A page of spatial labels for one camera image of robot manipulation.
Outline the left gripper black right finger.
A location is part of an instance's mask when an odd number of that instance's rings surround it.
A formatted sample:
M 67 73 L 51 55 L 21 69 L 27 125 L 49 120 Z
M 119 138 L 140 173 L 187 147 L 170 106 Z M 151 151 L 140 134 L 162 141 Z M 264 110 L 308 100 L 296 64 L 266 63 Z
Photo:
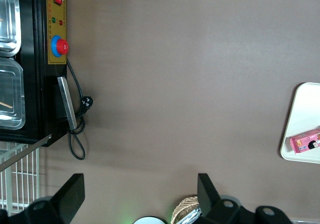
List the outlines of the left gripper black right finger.
M 206 173 L 197 177 L 197 199 L 201 209 L 198 224 L 290 224 L 280 209 L 262 205 L 251 212 L 230 197 L 221 197 Z

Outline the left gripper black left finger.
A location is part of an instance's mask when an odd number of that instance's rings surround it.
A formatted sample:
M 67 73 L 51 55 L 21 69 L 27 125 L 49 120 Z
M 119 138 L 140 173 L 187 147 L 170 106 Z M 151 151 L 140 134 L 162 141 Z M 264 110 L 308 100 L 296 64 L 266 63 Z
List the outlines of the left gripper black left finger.
M 9 216 L 0 210 L 2 224 L 69 224 L 85 200 L 82 173 L 73 174 L 53 195 L 37 199 L 22 212 Z

